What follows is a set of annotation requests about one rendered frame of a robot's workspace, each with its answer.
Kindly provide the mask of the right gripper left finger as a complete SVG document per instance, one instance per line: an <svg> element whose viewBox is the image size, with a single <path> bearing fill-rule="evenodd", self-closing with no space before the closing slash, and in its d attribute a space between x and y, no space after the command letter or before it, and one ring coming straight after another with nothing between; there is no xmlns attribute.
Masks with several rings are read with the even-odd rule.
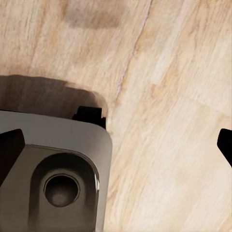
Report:
<svg viewBox="0 0 232 232"><path fill-rule="evenodd" d="M0 186L25 148L21 129L0 134Z"/></svg>

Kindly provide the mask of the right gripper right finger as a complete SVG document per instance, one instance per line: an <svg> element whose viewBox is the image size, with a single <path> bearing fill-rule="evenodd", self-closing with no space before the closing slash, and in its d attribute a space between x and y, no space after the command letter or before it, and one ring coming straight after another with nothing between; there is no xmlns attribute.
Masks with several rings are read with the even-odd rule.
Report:
<svg viewBox="0 0 232 232"><path fill-rule="evenodd" d="M217 140L217 146L228 163L232 166L232 130L221 129Z"/></svg>

